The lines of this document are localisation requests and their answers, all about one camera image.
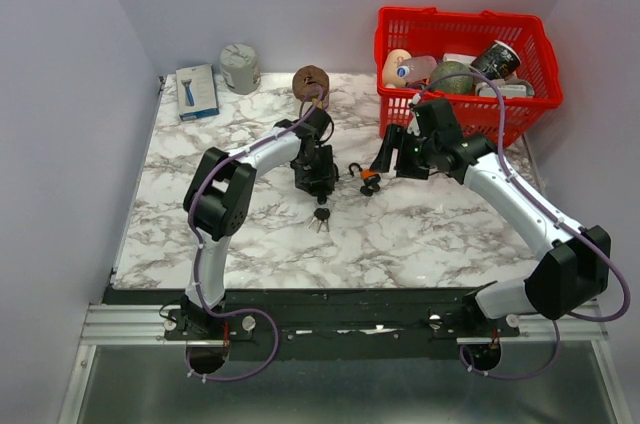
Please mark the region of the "black key bunch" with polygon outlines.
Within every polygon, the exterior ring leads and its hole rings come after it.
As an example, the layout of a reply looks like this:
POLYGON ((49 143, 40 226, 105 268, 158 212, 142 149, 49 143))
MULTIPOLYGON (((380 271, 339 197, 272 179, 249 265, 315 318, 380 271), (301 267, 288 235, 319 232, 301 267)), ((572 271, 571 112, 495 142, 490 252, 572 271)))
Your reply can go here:
POLYGON ((314 210, 311 220, 307 225, 307 227, 311 228, 312 226, 316 226, 317 233, 319 233, 322 229, 324 229, 326 232, 329 232, 330 231, 329 221, 331 217, 331 210, 329 209, 329 206, 328 206, 328 198, 326 196, 319 196, 317 198, 317 204, 318 204, 318 207, 314 210))
POLYGON ((360 192, 367 197, 371 197, 379 191, 380 191, 380 186, 378 184, 372 184, 372 185, 365 184, 360 187, 360 192))

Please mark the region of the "orange black padlock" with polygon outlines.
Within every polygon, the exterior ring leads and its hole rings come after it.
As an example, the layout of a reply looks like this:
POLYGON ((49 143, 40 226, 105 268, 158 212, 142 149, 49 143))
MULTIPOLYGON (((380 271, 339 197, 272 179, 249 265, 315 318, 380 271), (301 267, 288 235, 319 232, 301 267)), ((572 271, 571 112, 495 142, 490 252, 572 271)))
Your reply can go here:
POLYGON ((366 186, 373 186, 381 181, 380 175, 368 168, 363 168, 359 163, 351 163, 348 165, 351 176, 358 174, 366 186))

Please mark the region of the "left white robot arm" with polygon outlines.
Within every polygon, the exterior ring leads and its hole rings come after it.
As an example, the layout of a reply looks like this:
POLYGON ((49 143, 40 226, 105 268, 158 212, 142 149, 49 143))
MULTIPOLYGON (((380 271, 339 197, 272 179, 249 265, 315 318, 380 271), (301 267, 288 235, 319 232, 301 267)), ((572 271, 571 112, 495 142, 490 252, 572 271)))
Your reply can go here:
POLYGON ((294 186, 327 203, 338 181, 332 147, 324 134, 333 126, 329 113, 309 108, 295 121, 277 122, 252 144, 225 152, 208 149, 189 185, 183 201, 187 222, 197 240, 197 249, 187 298, 196 305, 187 326, 201 339, 214 337, 222 324, 215 309, 225 296, 224 271, 231 237, 244 224, 258 179, 273 169, 289 165, 294 186))

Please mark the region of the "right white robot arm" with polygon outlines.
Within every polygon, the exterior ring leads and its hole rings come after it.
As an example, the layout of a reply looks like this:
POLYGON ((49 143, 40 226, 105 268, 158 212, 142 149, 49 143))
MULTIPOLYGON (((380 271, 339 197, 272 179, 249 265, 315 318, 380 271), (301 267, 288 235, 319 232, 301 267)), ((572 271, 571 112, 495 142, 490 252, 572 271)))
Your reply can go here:
POLYGON ((418 104, 408 127, 389 124, 371 168, 425 180, 441 171, 487 201, 520 235, 538 264, 527 277, 490 283, 471 294, 460 323, 480 336, 509 314, 558 319, 606 290, 611 238, 585 228, 522 182, 484 134, 465 136, 446 99, 418 104))

